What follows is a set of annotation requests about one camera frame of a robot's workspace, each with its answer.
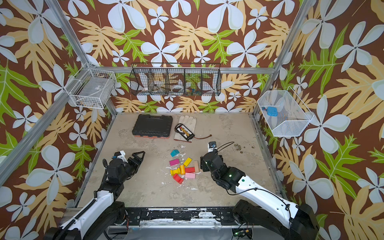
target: yellow cylinder block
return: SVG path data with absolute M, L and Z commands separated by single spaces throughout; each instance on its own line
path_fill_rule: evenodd
M 185 174 L 185 166 L 180 165 L 180 174 Z

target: blue electronic device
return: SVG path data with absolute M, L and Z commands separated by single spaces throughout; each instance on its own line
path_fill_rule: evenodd
M 268 116 L 277 117 L 277 108 L 268 107 L 266 113 L 268 114 Z

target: black plastic case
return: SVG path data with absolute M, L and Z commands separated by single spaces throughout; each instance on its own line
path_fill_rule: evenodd
M 138 137 L 169 138 L 172 121 L 172 116 L 140 114 L 133 127 L 132 134 Z

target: wire basket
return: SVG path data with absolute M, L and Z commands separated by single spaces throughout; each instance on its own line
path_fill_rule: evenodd
M 296 94 L 296 99 L 308 109 L 307 105 Z M 289 91 L 272 90 L 261 96 L 257 103 L 275 137 L 298 137 L 309 125 L 314 114 L 308 109 L 305 113 Z M 277 116 L 270 116 L 268 108 L 276 108 Z
M 130 74 L 130 87 L 134 95 L 200 95 L 218 96 L 221 92 L 220 64 L 206 67 L 208 64 L 197 64 L 188 67 L 178 63 L 161 63 L 163 67 L 133 63 Z
M 115 73 L 89 68 L 76 80 L 78 82 L 68 93 L 74 104 L 77 107 L 104 109 L 115 88 Z

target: pink block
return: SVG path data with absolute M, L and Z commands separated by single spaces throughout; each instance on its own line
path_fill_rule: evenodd
M 169 161 L 169 165 L 171 165 L 171 166 L 179 164 L 179 163 L 180 163 L 180 161 L 178 159 L 173 159 L 173 160 Z
M 186 172 L 185 173 L 185 178 L 195 178 L 195 174 L 194 173 L 191 173 L 191 172 Z

